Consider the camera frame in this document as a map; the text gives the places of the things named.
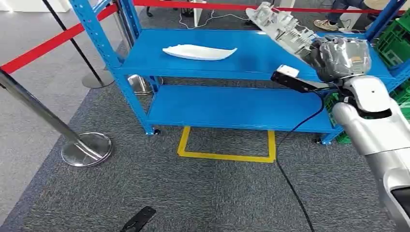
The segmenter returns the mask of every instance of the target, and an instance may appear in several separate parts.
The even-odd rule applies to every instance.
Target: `black cable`
[[[333,88],[333,87],[323,87],[323,88],[316,88],[316,89],[313,89],[314,91],[323,91],[323,90],[332,90],[332,89],[335,89],[335,88]]]
[[[339,87],[338,85],[336,85],[335,83],[328,82],[327,84],[331,84],[331,85],[335,86],[335,87],[337,88],[338,92],[339,92],[343,97],[347,97],[347,95],[344,94],[344,93],[342,92],[342,90],[340,89],[340,87]]]
[[[309,225],[309,227],[310,227],[310,231],[311,231],[311,232],[315,232],[315,229],[313,228],[312,222],[310,221],[309,215],[308,215],[308,213],[307,213],[305,207],[303,206],[303,203],[302,203],[302,201],[300,200],[299,195],[297,194],[297,192],[296,192],[296,190],[294,189],[294,187],[293,187],[291,181],[289,180],[288,176],[286,175],[285,171],[283,170],[282,165],[280,164],[280,161],[279,161],[279,152],[278,152],[280,145],[283,143],[283,141],[284,141],[292,132],[294,132],[294,131],[295,131],[296,129],[298,129],[302,124],[304,124],[305,122],[307,122],[307,121],[309,121],[310,119],[314,118],[316,115],[320,114],[320,113],[323,111],[323,109],[324,109],[324,99],[323,99],[323,97],[322,97],[318,92],[316,92],[316,91],[314,91],[314,90],[313,90],[312,92],[314,92],[316,95],[318,95],[318,97],[321,99],[322,105],[321,105],[320,110],[317,111],[316,113],[312,114],[311,116],[309,116],[309,117],[306,118],[305,120],[301,121],[299,124],[297,124],[297,125],[296,125],[290,132],[288,132],[288,133],[285,135],[285,137],[279,142],[279,145],[276,147],[276,163],[278,164],[279,170],[280,170],[280,172],[282,173],[283,177],[285,178],[286,183],[288,183],[288,185],[289,185],[289,187],[291,188],[291,190],[292,190],[294,196],[296,197],[297,202],[299,203],[299,206],[300,206],[300,208],[302,209],[303,214],[305,215],[306,221],[307,221],[307,223],[308,223],[308,225]]]

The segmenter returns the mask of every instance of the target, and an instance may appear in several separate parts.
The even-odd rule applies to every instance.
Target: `sneaker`
[[[334,24],[334,25],[330,24],[330,22],[329,22],[328,19],[325,19],[325,20],[315,20],[315,21],[313,21],[313,24],[314,24],[315,26],[317,26],[317,27],[323,29],[323,30],[329,30],[329,31],[335,31],[335,30],[338,30],[338,28],[339,28],[339,27],[337,26],[337,24]]]

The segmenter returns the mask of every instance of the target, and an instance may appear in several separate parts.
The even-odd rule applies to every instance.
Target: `black power cable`
[[[276,147],[276,163],[278,164],[279,170],[280,170],[280,172],[282,173],[283,177],[285,178],[286,183],[288,183],[288,185],[289,185],[289,187],[291,188],[291,190],[292,190],[294,196],[296,197],[297,202],[299,203],[299,206],[300,206],[300,208],[302,209],[303,214],[305,215],[306,221],[307,221],[307,223],[309,224],[310,231],[311,231],[311,232],[315,232],[315,229],[313,228],[312,222],[310,221],[309,215],[308,215],[308,213],[307,213],[305,207],[303,206],[303,203],[302,203],[302,201],[300,200],[299,195],[297,194],[297,192],[296,192],[296,190],[294,189],[294,187],[293,187],[291,181],[289,180],[288,176],[286,175],[285,171],[283,170],[282,165],[280,164],[280,161],[279,161],[279,153],[278,153],[280,145],[283,143],[283,141],[284,141],[292,132],[294,132],[295,130],[297,130],[302,124],[304,124],[305,122],[307,122],[307,121],[309,121],[310,119],[314,118],[316,115],[320,114],[320,113],[323,111],[323,109],[324,109],[324,99],[323,99],[323,97],[322,97],[318,92],[316,92],[316,91],[314,91],[314,90],[313,90],[312,92],[315,93],[316,95],[318,95],[318,97],[320,98],[320,100],[321,100],[321,102],[322,102],[322,105],[321,105],[320,110],[317,111],[316,113],[312,114],[311,116],[309,116],[309,117],[306,118],[305,120],[301,121],[301,122],[300,122],[299,124],[297,124],[290,132],[288,132],[288,133],[285,135],[285,137],[283,137],[283,139],[279,142],[279,145]]]

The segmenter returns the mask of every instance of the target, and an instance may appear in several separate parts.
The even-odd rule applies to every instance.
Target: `shelf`
[[[289,89],[160,86],[148,113],[154,125],[290,131],[320,109],[318,96]],[[334,132],[326,110],[297,131]]]
[[[238,50],[217,61],[177,58],[162,51],[178,44]],[[385,83],[390,82],[393,78],[373,48],[370,53],[372,69],[369,74],[378,76]],[[310,66],[287,53],[261,31],[144,29],[118,71],[152,76],[269,80],[281,64],[299,69],[300,78],[318,81]]]

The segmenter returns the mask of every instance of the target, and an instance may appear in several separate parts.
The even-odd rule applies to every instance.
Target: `white wall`
[[[296,0],[280,0],[279,7],[293,8],[295,1]]]
[[[2,1],[8,4],[14,11],[48,12],[42,0],[0,0],[0,2]],[[56,12],[67,12],[71,8],[68,0],[48,0],[48,2]],[[0,4],[0,10],[7,9]]]

